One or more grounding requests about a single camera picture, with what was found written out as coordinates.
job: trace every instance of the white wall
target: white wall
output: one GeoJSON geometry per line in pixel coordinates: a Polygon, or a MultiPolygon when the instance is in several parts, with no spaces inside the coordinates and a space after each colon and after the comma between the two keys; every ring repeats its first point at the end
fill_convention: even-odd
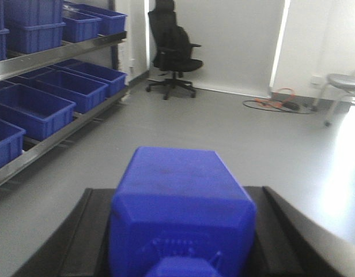
{"type": "MultiPolygon", "coordinates": [[[[355,0],[292,0],[273,91],[315,97],[312,76],[355,70],[355,0]]],[[[336,89],[325,98],[334,99],[336,89]]]]}
{"type": "Polygon", "coordinates": [[[116,10],[127,14],[127,39],[119,44],[119,59],[120,70],[132,80],[148,70],[144,0],[116,0],[116,10]]]}
{"type": "MultiPolygon", "coordinates": [[[[178,25],[202,45],[193,58],[204,66],[186,73],[187,80],[198,88],[268,95],[284,0],[176,0],[175,6],[178,25]]],[[[157,78],[158,70],[150,70],[157,78]]]]}

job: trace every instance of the shelf rail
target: shelf rail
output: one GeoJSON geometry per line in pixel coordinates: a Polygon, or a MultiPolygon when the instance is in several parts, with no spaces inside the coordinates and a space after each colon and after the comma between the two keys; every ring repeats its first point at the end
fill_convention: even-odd
{"type": "Polygon", "coordinates": [[[0,81],[97,49],[114,46],[125,38],[126,32],[121,32],[0,61],[0,81]]]}

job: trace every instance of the chair seat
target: chair seat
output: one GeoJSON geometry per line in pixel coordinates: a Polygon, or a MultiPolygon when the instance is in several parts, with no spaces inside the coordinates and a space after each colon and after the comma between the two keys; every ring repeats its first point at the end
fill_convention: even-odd
{"type": "Polygon", "coordinates": [[[203,66],[203,62],[198,59],[189,59],[185,62],[176,62],[169,65],[169,70],[175,72],[190,72],[203,66]]]}
{"type": "Polygon", "coordinates": [[[327,75],[327,81],[330,85],[336,88],[355,91],[355,76],[329,74],[327,75]]]}

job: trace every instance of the chair base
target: chair base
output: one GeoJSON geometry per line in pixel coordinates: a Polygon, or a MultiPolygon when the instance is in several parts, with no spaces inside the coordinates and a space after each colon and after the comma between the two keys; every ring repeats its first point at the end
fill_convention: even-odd
{"type": "MultiPolygon", "coordinates": [[[[176,72],[172,73],[172,78],[166,78],[164,81],[153,82],[153,83],[149,84],[145,90],[147,92],[150,92],[151,87],[154,87],[157,85],[163,85],[164,87],[168,85],[172,89],[174,89],[176,86],[178,86],[178,87],[184,88],[188,91],[191,91],[190,97],[195,98],[195,96],[196,96],[196,91],[193,88],[193,83],[190,81],[178,80],[176,78],[176,72]]],[[[169,94],[170,94],[170,89],[166,90],[165,95],[164,95],[164,100],[167,100],[169,98],[169,94]]]]}

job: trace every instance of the stool leg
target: stool leg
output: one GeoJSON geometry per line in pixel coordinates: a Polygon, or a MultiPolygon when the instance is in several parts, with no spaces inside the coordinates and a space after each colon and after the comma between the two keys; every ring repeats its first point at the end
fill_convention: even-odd
{"type": "Polygon", "coordinates": [[[312,107],[311,107],[311,110],[312,111],[317,111],[317,106],[318,106],[318,103],[320,102],[320,99],[322,98],[323,94],[325,93],[325,90],[328,86],[328,83],[326,83],[323,88],[321,89],[320,93],[318,94],[318,97],[315,98],[314,102],[312,103],[312,107]]]}
{"type": "Polygon", "coordinates": [[[333,104],[331,105],[331,107],[327,111],[327,114],[326,114],[326,117],[325,117],[325,121],[324,121],[325,126],[330,126],[331,125],[330,119],[331,119],[331,117],[334,114],[335,108],[337,107],[337,105],[339,104],[341,99],[343,99],[346,96],[350,96],[350,94],[343,94],[343,95],[339,96],[338,98],[336,98],[334,100],[333,104]]]}

